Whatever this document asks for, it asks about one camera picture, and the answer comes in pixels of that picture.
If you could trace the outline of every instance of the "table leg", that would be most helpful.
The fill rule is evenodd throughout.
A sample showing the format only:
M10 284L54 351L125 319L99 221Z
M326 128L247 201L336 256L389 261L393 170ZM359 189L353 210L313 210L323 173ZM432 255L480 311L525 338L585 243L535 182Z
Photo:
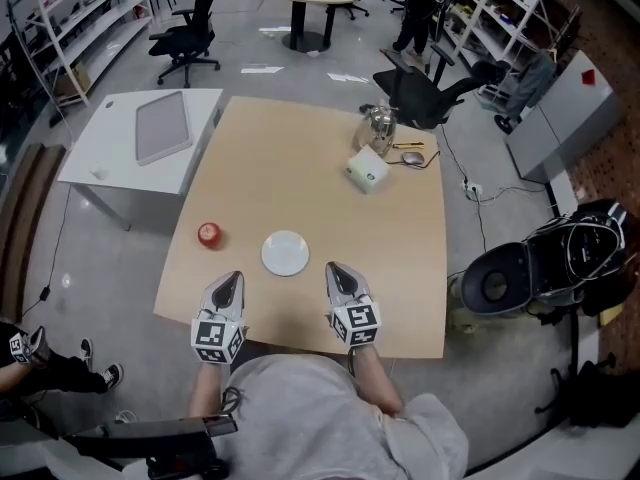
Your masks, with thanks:
M304 2L293 2L291 5L291 34L289 35L289 48L298 48L298 38L304 32L304 15L307 4Z
M333 30L333 18L336 15L336 6L330 5L327 9L327 24L324 27L324 38L322 44L329 48L331 46L331 31Z
M87 201L89 201L93 206L104 213L122 229L124 229L125 231L129 231L131 229L131 224L123 219L120 215L118 215L113 210L113 208L111 208L111 206L100 199L96 195L96 193L89 187L87 187L86 185L81 185L79 183L74 183L71 186L78 192L78 194L84 197Z

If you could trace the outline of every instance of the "silver teapot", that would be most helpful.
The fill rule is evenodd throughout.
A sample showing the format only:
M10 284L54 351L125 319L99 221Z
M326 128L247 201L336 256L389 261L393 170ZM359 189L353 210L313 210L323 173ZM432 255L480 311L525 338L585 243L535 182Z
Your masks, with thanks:
M396 124L396 116L390 107L371 107L353 136L353 147L360 151L363 147L369 146L381 157L385 156L393 145Z

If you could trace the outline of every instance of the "person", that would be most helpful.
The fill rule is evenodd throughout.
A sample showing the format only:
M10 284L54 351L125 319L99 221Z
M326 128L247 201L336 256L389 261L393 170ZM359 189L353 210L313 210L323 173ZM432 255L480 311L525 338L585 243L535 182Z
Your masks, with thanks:
M269 355L235 370L238 431L214 438L231 479L461 479L468 443L431 394L405 404L374 345L354 349L354 377L322 356ZM188 414L221 410L220 366L200 367Z
M67 358L50 350L43 336L29 363L16 362L9 348L9 340L17 333L26 335L16 326L0 322L2 398L21 397L51 389L105 393L122 381L124 371L119 364L112 364L102 374L91 371L93 345L88 338L80 343L80 357Z
M402 29L391 46L394 53L400 54L413 39L413 51L410 55L422 61L422 53L429 37L429 20L438 8L436 0L406 0Z

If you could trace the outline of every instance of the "gray cabinet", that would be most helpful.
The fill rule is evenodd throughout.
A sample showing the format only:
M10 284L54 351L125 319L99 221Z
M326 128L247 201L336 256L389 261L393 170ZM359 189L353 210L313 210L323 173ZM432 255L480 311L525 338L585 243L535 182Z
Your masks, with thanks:
M583 83L590 69L595 84ZM547 94L507 137L520 177L547 183L573 166L622 117L611 86L578 51Z

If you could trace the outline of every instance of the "white paper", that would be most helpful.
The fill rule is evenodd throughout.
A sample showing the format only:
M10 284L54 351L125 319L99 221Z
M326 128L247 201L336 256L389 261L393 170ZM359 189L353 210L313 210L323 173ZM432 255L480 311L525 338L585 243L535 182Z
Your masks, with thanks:
M360 82L366 84L368 80L366 78L360 78L359 76L352 75L339 75L337 73L327 73L331 80L336 80L337 82Z
M284 67L267 66L266 68L242 68L240 73L277 73Z
M262 27L260 32L291 32L291 27Z

